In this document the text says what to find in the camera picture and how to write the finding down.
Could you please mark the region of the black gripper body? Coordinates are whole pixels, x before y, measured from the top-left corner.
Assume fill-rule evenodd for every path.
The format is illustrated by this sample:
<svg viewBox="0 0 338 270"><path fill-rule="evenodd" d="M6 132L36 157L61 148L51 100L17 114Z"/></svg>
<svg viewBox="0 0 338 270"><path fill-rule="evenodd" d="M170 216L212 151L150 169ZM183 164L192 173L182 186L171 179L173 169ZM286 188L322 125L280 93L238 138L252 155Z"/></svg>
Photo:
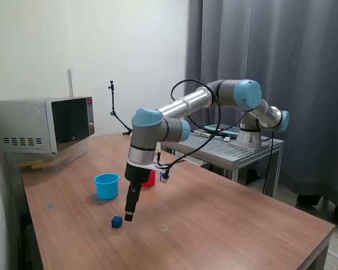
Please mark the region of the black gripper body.
<svg viewBox="0 0 338 270"><path fill-rule="evenodd" d="M141 187L149 180L150 170L127 163L124 176L132 185Z"/></svg>

